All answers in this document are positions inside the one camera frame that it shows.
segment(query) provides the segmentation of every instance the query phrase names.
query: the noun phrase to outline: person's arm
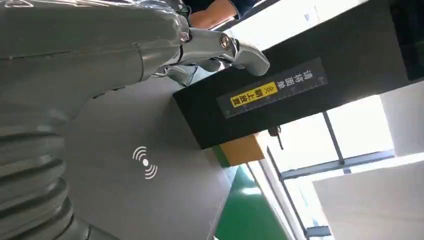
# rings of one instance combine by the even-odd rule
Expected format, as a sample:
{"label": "person's arm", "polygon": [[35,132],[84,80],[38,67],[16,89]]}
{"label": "person's arm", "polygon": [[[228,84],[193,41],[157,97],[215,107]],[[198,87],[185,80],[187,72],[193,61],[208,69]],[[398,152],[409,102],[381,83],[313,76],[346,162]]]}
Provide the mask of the person's arm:
{"label": "person's arm", "polygon": [[211,29],[238,14],[230,0],[215,0],[206,10],[190,15],[191,26],[198,29]]}

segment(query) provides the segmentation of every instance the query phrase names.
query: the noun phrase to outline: wireless signal icon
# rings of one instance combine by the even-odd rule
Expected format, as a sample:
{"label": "wireless signal icon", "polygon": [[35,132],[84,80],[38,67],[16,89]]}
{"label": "wireless signal icon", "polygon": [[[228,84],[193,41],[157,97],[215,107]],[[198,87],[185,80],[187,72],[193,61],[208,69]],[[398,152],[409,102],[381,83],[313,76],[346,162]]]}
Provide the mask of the wireless signal icon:
{"label": "wireless signal icon", "polygon": [[158,166],[150,164],[149,160],[145,158],[147,155],[147,147],[139,146],[132,153],[132,159],[143,163],[146,167],[144,170],[144,179],[152,179],[158,173]]}

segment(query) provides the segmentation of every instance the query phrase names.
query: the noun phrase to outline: green floor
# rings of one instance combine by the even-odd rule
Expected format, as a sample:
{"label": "green floor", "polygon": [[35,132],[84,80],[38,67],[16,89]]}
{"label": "green floor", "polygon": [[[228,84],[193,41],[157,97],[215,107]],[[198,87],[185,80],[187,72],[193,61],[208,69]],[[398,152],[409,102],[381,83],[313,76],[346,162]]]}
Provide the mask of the green floor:
{"label": "green floor", "polygon": [[219,220],[219,240],[286,240],[263,194],[245,165],[238,167]]}

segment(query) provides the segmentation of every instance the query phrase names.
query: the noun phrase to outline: window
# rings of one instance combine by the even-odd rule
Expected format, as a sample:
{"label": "window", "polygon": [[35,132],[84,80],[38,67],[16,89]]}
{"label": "window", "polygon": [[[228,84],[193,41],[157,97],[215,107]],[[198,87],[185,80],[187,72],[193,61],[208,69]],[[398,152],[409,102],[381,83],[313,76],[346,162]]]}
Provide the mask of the window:
{"label": "window", "polygon": [[343,158],[393,149],[379,96],[367,97],[327,112]]}
{"label": "window", "polygon": [[[271,136],[268,148],[309,240],[334,239],[314,181],[393,164],[392,138],[378,95],[284,124],[280,137],[284,150]],[[422,159],[424,154],[408,161]]]}
{"label": "window", "polygon": [[269,148],[281,172],[339,159],[322,113],[282,125],[280,137],[284,151],[277,141]]}
{"label": "window", "polygon": [[218,28],[260,50],[268,49],[294,35],[327,21],[363,2],[363,0],[265,0],[251,17]]}

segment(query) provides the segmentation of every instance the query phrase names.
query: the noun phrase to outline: warning symbol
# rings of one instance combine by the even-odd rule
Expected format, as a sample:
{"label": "warning symbol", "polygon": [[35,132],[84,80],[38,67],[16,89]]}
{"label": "warning symbol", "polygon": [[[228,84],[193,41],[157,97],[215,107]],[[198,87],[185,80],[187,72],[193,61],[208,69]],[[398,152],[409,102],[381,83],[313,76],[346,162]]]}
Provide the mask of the warning symbol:
{"label": "warning symbol", "polygon": [[231,104],[234,108],[243,106],[253,101],[259,100],[266,96],[276,94],[278,92],[275,82],[269,82],[265,85],[258,86],[249,91],[245,91],[237,96],[230,98]]}
{"label": "warning symbol", "polygon": [[271,92],[272,90],[274,90],[274,88],[272,86],[265,87],[265,93],[266,94],[269,93],[269,92]]}

